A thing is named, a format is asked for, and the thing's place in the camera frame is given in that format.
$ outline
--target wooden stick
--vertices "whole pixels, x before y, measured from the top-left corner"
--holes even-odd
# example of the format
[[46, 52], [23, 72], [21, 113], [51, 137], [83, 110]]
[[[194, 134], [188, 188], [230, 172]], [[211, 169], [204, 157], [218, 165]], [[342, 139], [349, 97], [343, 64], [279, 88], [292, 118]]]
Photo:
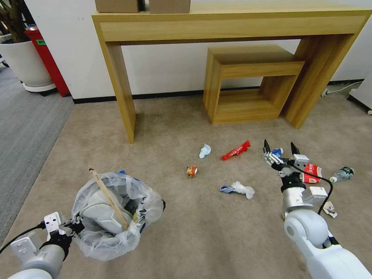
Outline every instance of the wooden stick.
[[111, 194], [109, 190], [107, 189], [106, 185], [104, 182], [101, 180], [101, 178], [98, 176], [98, 173], [92, 168], [89, 167], [89, 171], [92, 173], [94, 180], [97, 182], [98, 186], [102, 190], [103, 194], [106, 196], [108, 199], [108, 202], [110, 203], [111, 207], [114, 209], [116, 215], [119, 217], [120, 221], [125, 227], [125, 230], [128, 229], [128, 222], [123, 216], [123, 213], [120, 211], [119, 207], [115, 204], [114, 200], [111, 198]]

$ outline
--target gray carpet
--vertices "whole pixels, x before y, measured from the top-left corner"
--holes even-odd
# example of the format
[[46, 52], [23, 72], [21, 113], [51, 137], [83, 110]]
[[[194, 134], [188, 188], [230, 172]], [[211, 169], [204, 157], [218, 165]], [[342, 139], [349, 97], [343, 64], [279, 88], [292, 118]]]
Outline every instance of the gray carpet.
[[58, 92], [27, 92], [0, 66], [0, 243], [44, 165], [74, 104]]

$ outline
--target black baseboard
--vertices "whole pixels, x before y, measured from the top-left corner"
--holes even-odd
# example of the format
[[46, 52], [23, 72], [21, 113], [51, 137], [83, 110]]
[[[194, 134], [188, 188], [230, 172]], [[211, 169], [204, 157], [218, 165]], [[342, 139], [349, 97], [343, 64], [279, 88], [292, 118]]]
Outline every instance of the black baseboard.
[[338, 84], [344, 84], [344, 83], [355, 83], [355, 82], [362, 82], [364, 79], [348, 79], [348, 80], [342, 80], [342, 81], [330, 81], [328, 82], [328, 85], [338, 85]]
[[[363, 81], [364, 79], [351, 79], [351, 80], [343, 80], [343, 81], [330, 81], [328, 85], [336, 85], [336, 84], [343, 84], [346, 82], [355, 83]], [[244, 89], [257, 89], [260, 88], [259, 86], [249, 86], [249, 87], [238, 87], [238, 88], [223, 88], [221, 91], [228, 91], [228, 90], [244, 90]], [[192, 90], [192, 91], [177, 91], [177, 92], [165, 92], [165, 93], [154, 93], [154, 94], [139, 94], [139, 95], [132, 95], [134, 100], [140, 99], [155, 99], [155, 98], [168, 98], [168, 97], [184, 97], [184, 96], [198, 96], [203, 95], [203, 90]], [[82, 98], [82, 99], [74, 99], [74, 104], [82, 104], [82, 103], [101, 103], [101, 102], [112, 102], [116, 101], [115, 96], [108, 96], [108, 97], [95, 97], [95, 98]]]

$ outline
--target red packaging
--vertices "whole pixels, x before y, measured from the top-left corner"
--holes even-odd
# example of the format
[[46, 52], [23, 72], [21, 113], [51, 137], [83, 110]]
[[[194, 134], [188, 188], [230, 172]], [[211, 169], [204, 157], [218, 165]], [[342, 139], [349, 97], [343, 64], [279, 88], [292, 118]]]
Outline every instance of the red packaging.
[[[314, 165], [314, 164], [307, 164], [306, 168], [304, 169], [305, 172], [314, 174], [316, 176], [322, 177], [322, 168]], [[320, 179], [310, 176], [308, 174], [301, 173], [301, 180], [303, 183], [319, 183]]]
[[223, 155], [222, 160], [224, 161], [224, 160], [230, 158], [231, 156], [239, 155], [240, 153], [243, 153], [243, 152], [247, 151], [248, 147], [251, 147], [251, 144], [249, 143], [249, 141], [246, 141], [245, 143], [243, 143], [239, 147], [235, 148], [233, 151], [230, 151], [226, 155]]

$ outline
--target red fire extinguisher box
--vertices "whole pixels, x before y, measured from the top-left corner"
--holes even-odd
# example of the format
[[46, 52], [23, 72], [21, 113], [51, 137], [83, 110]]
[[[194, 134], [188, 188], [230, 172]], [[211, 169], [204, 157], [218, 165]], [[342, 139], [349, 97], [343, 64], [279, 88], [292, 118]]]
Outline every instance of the red fire extinguisher box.
[[26, 30], [24, 32], [29, 38], [31, 39], [32, 43], [34, 44], [37, 52], [41, 60], [43, 61], [52, 81], [54, 82], [55, 86], [58, 89], [58, 92], [61, 94], [62, 97], [66, 97], [66, 95], [70, 94], [70, 91], [59, 71], [56, 63], [54, 62], [53, 56], [50, 54], [50, 51], [40, 34], [40, 31], [37, 27], [32, 27], [32, 29]]

